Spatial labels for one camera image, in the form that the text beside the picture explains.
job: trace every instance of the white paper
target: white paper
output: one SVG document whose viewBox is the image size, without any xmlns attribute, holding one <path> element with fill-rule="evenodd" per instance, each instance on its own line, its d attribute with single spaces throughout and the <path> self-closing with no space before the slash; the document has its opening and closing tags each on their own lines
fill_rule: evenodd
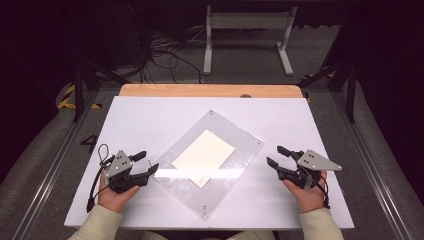
<svg viewBox="0 0 424 240">
<path fill-rule="evenodd" d="M 205 130 L 172 165 L 185 170 L 189 174 L 188 178 L 203 188 L 234 149 L 209 130 Z"/>
</svg>

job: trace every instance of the white metal stand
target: white metal stand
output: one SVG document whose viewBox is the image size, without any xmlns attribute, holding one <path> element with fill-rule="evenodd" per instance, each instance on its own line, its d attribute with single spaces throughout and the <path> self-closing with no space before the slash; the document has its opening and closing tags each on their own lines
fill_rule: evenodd
<svg viewBox="0 0 424 240">
<path fill-rule="evenodd" d="M 289 40 L 290 31 L 296 16 L 296 7 L 291 8 L 290 12 L 281 13 L 212 13 L 211 6 L 208 6 L 206 13 L 206 52 L 203 73 L 209 75 L 212 73 L 212 29 L 284 29 L 285 34 L 281 42 L 276 46 L 283 63 L 284 71 L 288 76 L 293 75 L 293 69 L 290 65 L 286 53 L 286 46 Z"/>
</svg>

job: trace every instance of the white tabletop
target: white tabletop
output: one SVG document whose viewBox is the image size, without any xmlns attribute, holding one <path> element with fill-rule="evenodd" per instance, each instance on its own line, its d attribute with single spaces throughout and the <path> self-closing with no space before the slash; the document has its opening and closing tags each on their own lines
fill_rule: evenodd
<svg viewBox="0 0 424 240">
<path fill-rule="evenodd" d="M 303 98 L 154 98 L 115 97 L 97 146 L 75 194 L 65 226 L 81 226 L 99 168 L 98 147 L 110 154 L 147 151 L 131 174 L 146 171 L 206 112 L 213 110 L 265 142 L 240 179 L 205 220 L 175 198 L 155 178 L 132 198 L 123 212 L 122 228 L 130 229 L 290 229 L 300 228 L 294 197 L 267 165 L 266 157 L 291 170 L 296 164 L 277 153 L 281 145 L 292 151 L 312 149 L 328 157 L 306 99 Z M 328 172 L 332 216 L 340 228 L 353 222 L 334 172 Z"/>
</svg>

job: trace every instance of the sleeve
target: sleeve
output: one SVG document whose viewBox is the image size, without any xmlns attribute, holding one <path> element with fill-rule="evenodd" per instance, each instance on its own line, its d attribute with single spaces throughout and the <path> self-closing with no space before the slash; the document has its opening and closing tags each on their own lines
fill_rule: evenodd
<svg viewBox="0 0 424 240">
<path fill-rule="evenodd" d="M 300 214 L 300 223 L 305 240 L 339 240 L 342 232 L 331 217 L 330 210 L 320 208 Z"/>
<path fill-rule="evenodd" d="M 113 240 L 122 215 L 95 205 L 81 228 L 69 240 Z"/>
</svg>

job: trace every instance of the hand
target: hand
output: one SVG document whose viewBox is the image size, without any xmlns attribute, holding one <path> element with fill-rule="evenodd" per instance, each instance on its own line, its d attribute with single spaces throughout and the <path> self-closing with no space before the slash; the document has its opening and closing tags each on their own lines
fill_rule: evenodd
<svg viewBox="0 0 424 240">
<path fill-rule="evenodd" d="M 326 179 L 327 172 L 321 171 L 321 176 Z M 294 195 L 299 206 L 301 213 L 310 212 L 324 207 L 324 193 L 318 188 L 305 188 L 301 189 L 290 180 L 284 180 L 284 185 Z M 324 180 L 321 178 L 318 182 L 323 189 L 325 189 Z"/>
<path fill-rule="evenodd" d="M 98 204 L 116 213 L 121 213 L 125 203 L 130 200 L 140 189 L 139 186 L 132 187 L 126 192 L 117 194 L 112 189 L 106 187 L 104 172 L 100 176 L 99 200 Z"/>
</svg>

